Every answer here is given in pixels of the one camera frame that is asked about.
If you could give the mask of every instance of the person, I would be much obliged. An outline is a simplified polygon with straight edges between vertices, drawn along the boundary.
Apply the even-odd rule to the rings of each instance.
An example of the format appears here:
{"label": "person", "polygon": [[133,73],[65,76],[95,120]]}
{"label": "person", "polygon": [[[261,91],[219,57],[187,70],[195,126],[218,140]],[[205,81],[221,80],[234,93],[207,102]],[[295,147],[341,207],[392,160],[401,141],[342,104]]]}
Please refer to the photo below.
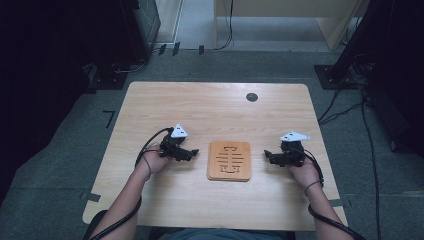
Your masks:
{"label": "person", "polygon": [[[173,160],[169,157],[160,157],[156,152],[157,150],[160,150],[158,145],[147,148],[147,151],[129,176],[127,183],[110,209],[104,211],[100,216],[96,216],[97,220],[95,220],[96,217],[93,219],[84,239],[95,236],[133,211],[150,175],[159,172],[165,165]],[[309,159],[305,159],[302,167],[290,166],[288,169],[293,174],[297,183],[305,190],[305,195],[312,209],[322,216],[342,223],[319,184],[319,175],[313,163]],[[317,239],[353,239],[349,234],[338,228],[317,219],[314,221]],[[136,228],[137,214],[131,217],[122,226],[119,226],[114,231],[105,235],[102,239],[134,239]],[[273,236],[272,234],[262,232],[231,229],[174,229],[174,233],[168,232],[160,239],[282,239],[277,236],[278,234]]]}

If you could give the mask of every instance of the black tape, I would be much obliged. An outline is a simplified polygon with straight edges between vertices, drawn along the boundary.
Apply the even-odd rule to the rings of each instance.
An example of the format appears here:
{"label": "black tape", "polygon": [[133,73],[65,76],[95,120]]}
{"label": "black tape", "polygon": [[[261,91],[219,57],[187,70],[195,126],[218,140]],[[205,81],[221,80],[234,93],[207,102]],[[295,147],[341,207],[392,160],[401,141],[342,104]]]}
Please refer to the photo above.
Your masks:
{"label": "black tape", "polygon": [[111,113],[110,118],[109,118],[109,122],[106,125],[106,128],[109,128],[110,123],[112,122],[113,116],[115,115],[115,111],[107,111],[107,110],[103,110],[104,113]]}
{"label": "black tape", "polygon": [[99,202],[100,197],[101,197],[100,195],[97,195],[97,194],[94,194],[94,193],[85,193],[85,192],[83,192],[80,195],[81,199],[93,201],[93,202]]}
{"label": "black tape", "polygon": [[332,207],[340,207],[343,206],[343,201],[341,199],[333,199],[329,200]]}
{"label": "black tape", "polygon": [[202,55],[203,53],[205,53],[205,46],[204,45],[200,45],[199,46],[199,55]]}
{"label": "black tape", "polygon": [[165,49],[166,49],[166,44],[164,44],[164,45],[162,45],[162,46],[160,47],[159,55],[164,54],[164,53],[165,53]]}
{"label": "black tape", "polygon": [[172,56],[177,55],[179,50],[180,50],[180,42],[177,42],[174,45],[174,51],[172,52]]}

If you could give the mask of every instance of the hand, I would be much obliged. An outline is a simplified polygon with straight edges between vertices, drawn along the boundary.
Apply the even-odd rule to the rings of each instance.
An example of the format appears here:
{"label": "hand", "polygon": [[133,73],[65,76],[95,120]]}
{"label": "hand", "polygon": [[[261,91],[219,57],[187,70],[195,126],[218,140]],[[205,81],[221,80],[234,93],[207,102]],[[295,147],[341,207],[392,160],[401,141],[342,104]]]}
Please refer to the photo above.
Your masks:
{"label": "hand", "polygon": [[302,167],[289,166],[288,168],[290,172],[293,173],[296,182],[302,186],[303,189],[319,180],[318,171],[308,158],[305,159]]}

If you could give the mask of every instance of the wooden table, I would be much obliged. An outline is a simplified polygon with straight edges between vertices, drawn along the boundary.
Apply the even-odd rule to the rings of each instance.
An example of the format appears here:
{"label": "wooden table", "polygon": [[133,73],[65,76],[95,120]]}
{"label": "wooden table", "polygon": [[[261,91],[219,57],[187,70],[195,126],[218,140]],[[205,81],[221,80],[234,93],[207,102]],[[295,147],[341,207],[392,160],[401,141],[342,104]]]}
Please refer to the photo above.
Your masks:
{"label": "wooden table", "polygon": [[342,40],[350,21],[369,0],[214,0],[214,44],[218,48],[218,17],[313,17],[330,50]]}
{"label": "wooden table", "polygon": [[[246,95],[255,93],[257,101]],[[153,175],[143,191],[138,224],[312,231],[308,201],[287,168],[271,165],[264,149],[281,152],[279,138],[293,130],[311,137],[305,149],[317,158],[329,199],[339,199],[308,89],[302,84],[134,82],[130,85],[83,219],[108,209],[134,169],[137,154],[157,131],[180,123],[189,133],[181,145],[200,149],[190,162],[172,162]],[[248,182],[210,181],[209,144],[251,145]],[[336,207],[342,221],[342,207]]]}

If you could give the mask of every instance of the power cord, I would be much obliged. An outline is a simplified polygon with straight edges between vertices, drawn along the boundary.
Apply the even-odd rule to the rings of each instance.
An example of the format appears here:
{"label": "power cord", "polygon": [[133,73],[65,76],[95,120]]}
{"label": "power cord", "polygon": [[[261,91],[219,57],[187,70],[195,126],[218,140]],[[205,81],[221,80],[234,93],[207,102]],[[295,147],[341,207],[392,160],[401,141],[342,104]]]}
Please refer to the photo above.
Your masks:
{"label": "power cord", "polygon": [[233,40],[233,26],[232,26],[233,8],[234,8],[234,0],[231,0],[230,21],[229,21],[229,24],[227,22],[227,26],[228,26],[228,28],[230,30],[230,34],[229,34],[228,39],[225,42],[225,44],[222,47],[220,47],[220,48],[214,48],[214,50],[222,50],[222,49],[228,47],[231,42],[234,43],[234,40]]}
{"label": "power cord", "polygon": [[327,124],[328,122],[331,122],[331,121],[333,121],[333,120],[336,120],[336,118],[338,118],[339,116],[341,116],[341,115],[345,115],[345,114],[347,114],[350,110],[355,109],[355,108],[357,108],[357,107],[360,107],[361,105],[362,105],[362,102],[361,102],[361,103],[354,104],[354,105],[352,105],[350,108],[348,108],[348,109],[346,109],[346,110],[344,110],[344,111],[342,111],[342,112],[331,114],[331,115],[330,115],[330,116],[328,116],[327,118],[325,118],[325,119],[321,120],[320,122],[318,122],[318,124],[319,124],[319,125]]}
{"label": "power cord", "polygon": [[304,153],[303,151],[300,151],[299,149],[293,148],[293,147],[288,147],[290,148],[290,150],[296,151],[298,153],[300,153],[301,155],[303,155],[304,157],[307,157],[309,160],[311,160],[312,164],[314,165],[315,169],[318,172],[318,177],[319,177],[319,182],[321,184],[321,187],[324,187],[324,175],[322,174],[322,170],[321,167],[318,164],[317,159],[314,157],[314,155],[309,152],[306,149],[303,149],[304,152],[307,152],[308,154]]}
{"label": "power cord", "polygon": [[347,226],[345,226],[345,225],[343,225],[343,224],[341,224],[341,223],[339,223],[339,222],[336,222],[336,221],[334,221],[334,220],[332,220],[332,219],[330,219],[330,218],[327,218],[327,217],[324,217],[324,216],[322,216],[322,215],[318,214],[317,212],[315,212],[315,211],[312,209],[311,205],[309,205],[309,206],[308,206],[308,211],[309,211],[309,213],[310,213],[310,214],[311,214],[314,218],[316,218],[316,219],[318,219],[318,220],[320,220],[320,221],[322,221],[322,222],[328,223],[328,224],[330,224],[331,226],[333,226],[333,227],[335,227],[335,228],[338,228],[338,229],[342,230],[343,232],[345,232],[345,233],[349,234],[350,236],[352,236],[352,237],[353,237],[353,239],[355,239],[355,240],[356,240],[356,239],[358,239],[358,240],[365,240],[365,238],[364,238],[364,237],[362,237],[359,233],[357,233],[357,232],[353,231],[351,228],[349,228],[349,227],[347,227]]}
{"label": "power cord", "polygon": [[365,104],[366,104],[366,98],[363,97],[362,101],[362,119],[364,121],[365,129],[367,130],[368,139],[370,141],[370,147],[371,147],[371,159],[372,159],[372,166],[373,166],[373,173],[374,173],[374,185],[375,185],[375,218],[377,222],[377,239],[381,239],[381,230],[380,230],[380,188],[378,184],[378,174],[377,174],[377,163],[375,160],[375,149],[374,149],[374,141],[371,136],[371,131],[368,126],[367,119],[365,117]]}
{"label": "power cord", "polygon": [[333,98],[331,99],[330,105],[327,107],[327,109],[324,111],[324,113],[321,115],[320,118],[318,118],[318,123],[322,121],[322,119],[327,115],[327,113],[330,111],[330,109],[333,107],[334,102],[336,101],[337,96],[339,95],[339,92],[346,86],[345,84],[348,84],[345,81],[341,81],[337,85],[337,89],[334,92]]}
{"label": "power cord", "polygon": [[[146,152],[151,152],[151,151],[157,152],[157,150],[147,150],[146,151],[146,148],[153,141],[153,139],[155,139],[159,134],[161,134],[164,131],[168,131],[168,130],[169,130],[169,128],[164,128],[164,129],[160,130],[155,135],[153,135],[146,142],[146,144],[144,144],[143,148],[141,149],[140,153],[137,156],[137,159],[136,159],[136,162],[135,162],[135,165],[136,166],[137,166],[137,164],[139,163],[140,159],[143,157],[143,155]],[[123,217],[122,219],[120,219],[119,221],[117,221],[116,223],[110,225],[109,227],[105,228],[104,230],[102,230],[101,232],[99,232],[98,234],[96,234],[94,237],[90,238],[90,240],[102,239],[107,234],[111,233],[112,231],[114,231],[118,227],[122,226],[124,223],[126,223],[129,219],[131,219],[138,212],[138,210],[140,209],[140,206],[141,206],[141,196],[140,196],[140,199],[137,202],[137,205],[134,207],[134,209],[128,215],[126,215],[125,217]]]}
{"label": "power cord", "polygon": [[136,72],[138,70],[140,70],[142,67],[144,67],[144,65],[146,64],[146,60],[143,60],[143,64],[141,64],[139,67],[135,68],[135,69],[131,69],[131,70],[117,70],[115,71],[115,73],[133,73]]}

